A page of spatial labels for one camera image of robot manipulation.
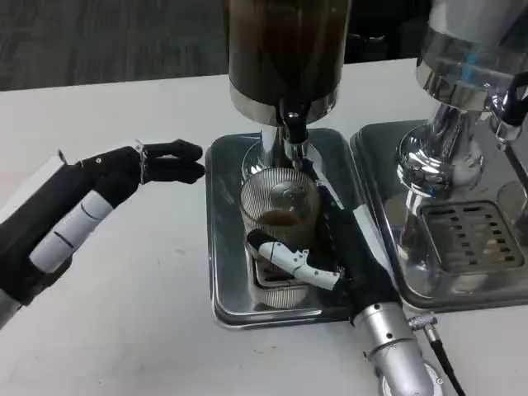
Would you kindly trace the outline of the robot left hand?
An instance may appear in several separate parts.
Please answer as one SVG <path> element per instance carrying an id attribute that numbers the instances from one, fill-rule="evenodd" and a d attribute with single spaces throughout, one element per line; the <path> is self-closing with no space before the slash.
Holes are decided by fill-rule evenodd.
<path id="1" fill-rule="evenodd" d="M 132 144 L 70 164 L 57 152 L 1 209 L 1 312 L 27 306 L 54 284 L 95 228 L 149 182 L 193 184 L 200 146 Z"/>

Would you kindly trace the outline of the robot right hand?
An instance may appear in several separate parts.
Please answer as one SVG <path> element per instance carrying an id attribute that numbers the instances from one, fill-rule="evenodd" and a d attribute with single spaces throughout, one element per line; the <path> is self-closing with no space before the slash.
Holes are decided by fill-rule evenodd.
<path id="1" fill-rule="evenodd" d="M 342 205 L 329 182 L 318 179 L 316 186 L 331 255 L 302 251 L 260 229 L 248 233 L 249 246 L 294 278 L 346 298 L 351 320 L 371 307 L 401 309 L 391 275 L 371 251 L 355 215 Z"/>

